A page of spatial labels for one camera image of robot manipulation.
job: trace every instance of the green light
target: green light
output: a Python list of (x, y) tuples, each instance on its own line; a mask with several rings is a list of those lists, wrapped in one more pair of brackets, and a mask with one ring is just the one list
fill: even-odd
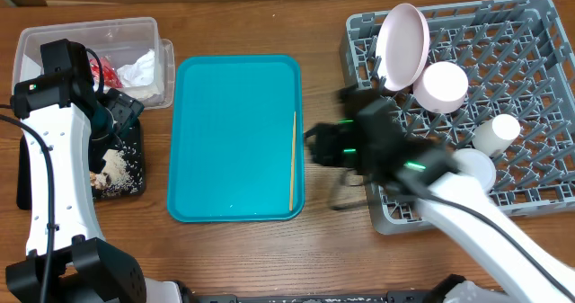
[(420, 165), (420, 164), (413, 163), (413, 162), (407, 162), (407, 163), (405, 163), (404, 166), (406, 166), (407, 168), (416, 170), (416, 171), (420, 171), (420, 172), (423, 172), (425, 170), (425, 168), (427, 168), (424, 165)]

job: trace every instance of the white tissue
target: white tissue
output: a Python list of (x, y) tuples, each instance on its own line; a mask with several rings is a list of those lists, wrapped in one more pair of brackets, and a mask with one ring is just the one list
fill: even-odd
[[(148, 99), (160, 91), (154, 82), (154, 51), (150, 49), (144, 56), (140, 57), (134, 65), (124, 65), (118, 68), (119, 80), (122, 82), (124, 92), (140, 101)], [(140, 87), (149, 85), (144, 90), (130, 91), (130, 87)]]

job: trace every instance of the transparent plastic bin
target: transparent plastic bin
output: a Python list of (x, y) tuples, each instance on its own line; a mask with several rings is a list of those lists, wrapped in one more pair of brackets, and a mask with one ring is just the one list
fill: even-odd
[(98, 57), (108, 57), (114, 69), (134, 64), (150, 49), (155, 52), (154, 81), (150, 85), (125, 88), (124, 93), (142, 93), (157, 86), (157, 93), (140, 99), (146, 109), (165, 108), (173, 102), (173, 46), (160, 39), (151, 17), (78, 22), (28, 28), (22, 32), (14, 60), (12, 86), (43, 74), (40, 45), (68, 39), (92, 49)]

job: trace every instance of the gray dish rack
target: gray dish rack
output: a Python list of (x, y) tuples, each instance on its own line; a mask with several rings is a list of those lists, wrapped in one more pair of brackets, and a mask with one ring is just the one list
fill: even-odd
[[(489, 196), (509, 216), (575, 209), (575, 57), (552, 0), (486, 0), (420, 7), (430, 34), (428, 64), (452, 61), (470, 81), (464, 105), (435, 115), (409, 92), (385, 98), (408, 136), (448, 147), (472, 147), (473, 130), (501, 113), (519, 119), (521, 135), (493, 158)], [(354, 14), (346, 22), (341, 65), (346, 85), (379, 88), (375, 39), (389, 11)], [(366, 187), (372, 223), (382, 234), (432, 227), (408, 203)]]

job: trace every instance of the chopstick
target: chopstick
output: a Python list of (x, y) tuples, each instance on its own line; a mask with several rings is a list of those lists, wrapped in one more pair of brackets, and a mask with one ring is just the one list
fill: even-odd
[(294, 210), (294, 171), (296, 168), (296, 112), (294, 111), (294, 131), (291, 141), (291, 179), (289, 182), (289, 211)]

